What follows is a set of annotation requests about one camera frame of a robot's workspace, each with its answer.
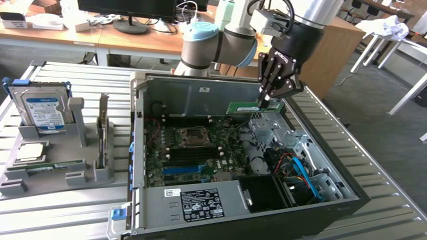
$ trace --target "white stool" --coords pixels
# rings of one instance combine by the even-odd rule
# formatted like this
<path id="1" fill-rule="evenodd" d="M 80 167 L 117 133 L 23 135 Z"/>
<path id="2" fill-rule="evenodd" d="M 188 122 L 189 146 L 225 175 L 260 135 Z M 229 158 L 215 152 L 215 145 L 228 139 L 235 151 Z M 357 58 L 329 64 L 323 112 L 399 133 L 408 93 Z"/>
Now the white stool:
<path id="1" fill-rule="evenodd" d="M 376 45 L 376 47 L 375 47 L 371 55 L 368 56 L 367 60 L 363 62 L 363 66 L 368 66 L 368 65 L 371 64 L 372 59 L 373 59 L 373 57 L 375 57 L 375 54 L 380 51 L 380 48 L 381 48 L 381 46 L 383 46 L 383 44 L 384 44 L 385 41 L 397 42 L 397 41 L 391 40 L 389 38 L 383 37 L 383 36 L 380 36 L 380 35 L 377 35 L 377 34 L 372 34 L 372 40 L 368 42 L 368 44 L 367 44 L 367 46 L 365 46 L 365 49 L 364 49 L 364 51 L 363 51 L 363 53 L 361 53 L 357 61 L 355 61 L 355 64 L 353 64 L 353 66 L 352 66 L 352 68 L 351 68 L 351 70 L 349 70 L 351 73 L 355 73 L 355 72 L 356 72 L 356 69 L 357 69 L 361 61 L 365 59 L 367 55 L 369 54 L 371 49 L 373 48 L 373 46 L 375 46 L 375 44 L 376 44 L 376 42 L 377 42 L 379 39 L 380 39 L 380 42 L 379 42 L 379 44 Z M 391 56 L 392 52 L 397 49 L 399 45 L 400 45 L 400 43 L 397 43 L 397 44 L 392 47 L 392 50 L 391 50 L 391 52 L 387 54 L 387 57 L 384 58 L 384 60 L 388 59 L 388 57 Z"/>

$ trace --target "robotic arm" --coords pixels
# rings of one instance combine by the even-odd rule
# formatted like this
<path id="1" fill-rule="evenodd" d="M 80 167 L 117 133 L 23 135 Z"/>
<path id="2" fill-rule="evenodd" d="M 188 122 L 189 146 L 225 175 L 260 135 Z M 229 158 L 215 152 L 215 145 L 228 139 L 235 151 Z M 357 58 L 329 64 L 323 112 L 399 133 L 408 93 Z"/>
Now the robotic arm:
<path id="1" fill-rule="evenodd" d="M 255 9 L 265 0 L 235 0 L 232 18 L 224 28 L 199 22 L 199 28 L 184 34 L 181 61 L 175 74 L 208 77 L 211 62 L 247 66 L 256 52 L 255 31 L 272 36 L 268 53 L 259 53 L 259 107 L 271 99 L 284 98 L 304 90 L 299 74 L 324 35 L 344 0 L 276 0 L 287 12 Z"/>

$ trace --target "green circuit board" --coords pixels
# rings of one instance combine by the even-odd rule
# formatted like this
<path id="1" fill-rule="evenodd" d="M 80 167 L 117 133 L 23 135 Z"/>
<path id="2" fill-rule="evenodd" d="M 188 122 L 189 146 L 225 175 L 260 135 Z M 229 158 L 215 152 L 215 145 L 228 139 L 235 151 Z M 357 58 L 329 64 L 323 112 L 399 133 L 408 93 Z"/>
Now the green circuit board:
<path id="1" fill-rule="evenodd" d="M 239 122 L 233 122 L 225 117 L 212 117 L 211 121 L 205 126 L 185 127 L 165 126 L 161 120 L 147 121 L 144 128 L 148 142 L 145 157 L 148 187 L 229 181 L 233 177 L 247 174 L 248 160 L 241 145 L 237 143 L 237 131 L 231 135 Z M 201 133 L 196 132 L 199 134 L 197 141 L 192 142 L 191 139 L 185 139 L 185 141 L 183 136 L 191 131 L 205 132 L 203 133 L 205 135 L 201 136 Z M 171 151 L 201 151 L 205 148 L 215 148 L 219 155 L 213 158 L 196 160 L 199 172 L 173 174 L 164 172 L 164 166 L 171 162 L 175 163 Z"/>

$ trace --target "monitor stand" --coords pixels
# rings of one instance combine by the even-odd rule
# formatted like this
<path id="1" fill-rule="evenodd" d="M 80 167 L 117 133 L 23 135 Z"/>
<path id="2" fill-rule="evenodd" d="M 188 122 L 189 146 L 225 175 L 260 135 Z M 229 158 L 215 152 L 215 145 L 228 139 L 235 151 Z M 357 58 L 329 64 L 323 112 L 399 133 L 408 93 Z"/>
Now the monitor stand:
<path id="1" fill-rule="evenodd" d="M 132 17 L 128 17 L 128 21 L 119 20 L 112 24 L 113 28 L 125 34 L 143 34 L 148 30 L 148 26 L 139 21 L 132 21 Z"/>

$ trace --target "motherboard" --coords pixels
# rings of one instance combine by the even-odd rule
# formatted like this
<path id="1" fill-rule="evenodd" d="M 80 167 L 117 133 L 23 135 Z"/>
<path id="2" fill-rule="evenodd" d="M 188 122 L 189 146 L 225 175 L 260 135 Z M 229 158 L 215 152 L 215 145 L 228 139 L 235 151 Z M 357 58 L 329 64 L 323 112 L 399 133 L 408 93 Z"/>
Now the motherboard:
<path id="1" fill-rule="evenodd" d="M 144 120 L 148 187 L 221 182 L 249 172 L 231 117 L 165 117 Z"/>

